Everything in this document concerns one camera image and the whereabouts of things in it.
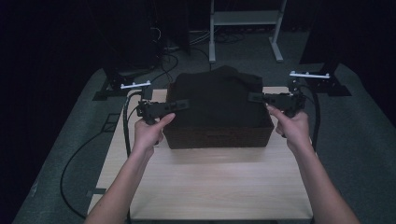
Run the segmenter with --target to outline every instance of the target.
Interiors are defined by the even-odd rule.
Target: gray carpet
[[[230,65],[240,72],[263,78],[265,86],[285,86],[289,72],[318,71],[322,64],[298,64],[308,33],[282,32],[278,44],[285,59],[277,63],[268,42],[269,34],[246,35],[232,45],[216,45],[217,62],[212,69]],[[208,52],[207,44],[196,46]],[[178,65],[170,75],[198,73],[209,70],[206,56],[193,49],[189,56],[183,51],[172,53]],[[175,63],[163,57],[165,69]],[[156,68],[136,82],[156,77],[163,71]],[[318,95],[321,107],[321,127],[318,135],[318,156],[333,183],[362,223],[394,223],[396,220],[396,131],[365,91],[359,77],[340,65],[336,76],[352,96]],[[44,163],[30,195],[26,198],[14,223],[82,223],[64,203],[60,180],[64,167],[73,154],[90,138],[101,132],[109,114],[119,114],[124,97],[93,101],[93,96],[105,82],[102,69],[92,75],[65,123]],[[160,77],[154,88],[163,89],[168,82]],[[315,110],[307,102],[311,132]],[[117,115],[110,116],[116,121]],[[92,191],[101,172],[113,133],[101,133],[71,160],[64,174],[64,195],[76,211],[85,214]],[[137,221],[137,223],[262,223],[262,221]],[[309,223],[309,220],[279,220],[279,223]]]

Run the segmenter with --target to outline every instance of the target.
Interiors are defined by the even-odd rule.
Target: white metal stand
[[[269,37],[269,41],[275,54],[276,61],[279,63],[283,62],[283,57],[276,41],[279,35],[280,25],[283,20],[286,3],[287,0],[282,0],[280,10],[215,12],[215,0],[212,0],[210,7],[209,61],[211,63],[216,62],[215,26],[274,24],[276,26],[274,36]]]

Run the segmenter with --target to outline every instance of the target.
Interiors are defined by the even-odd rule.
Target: hand
[[[306,148],[311,145],[309,138],[308,115],[304,111],[299,111],[292,119],[284,115],[279,109],[268,105],[268,111],[278,120],[276,132],[285,135],[288,139],[288,147],[295,152],[299,148]]]
[[[156,143],[163,140],[163,127],[169,124],[175,114],[168,114],[153,125],[148,125],[144,120],[139,120],[134,124],[134,149],[151,150]]]

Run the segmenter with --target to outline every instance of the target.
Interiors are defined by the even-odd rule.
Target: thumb
[[[158,123],[156,123],[156,125],[162,129],[163,127],[165,127],[167,124],[169,124],[174,118],[175,118],[175,113],[171,113],[166,115],[165,117],[163,117]]]
[[[276,117],[277,120],[279,120],[281,123],[283,123],[284,121],[289,119],[288,117],[286,117],[286,115],[284,115],[282,113],[282,111],[280,111],[279,109],[277,109],[276,107],[274,107],[272,105],[268,105],[267,109],[270,112],[270,114],[273,115],[274,117]]]

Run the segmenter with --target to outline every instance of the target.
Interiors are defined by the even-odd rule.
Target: black fabric
[[[174,127],[262,127],[267,125],[263,104],[248,101],[248,93],[262,92],[262,78],[239,73],[230,66],[211,72],[180,74],[168,92],[168,102],[190,100],[177,111]]]

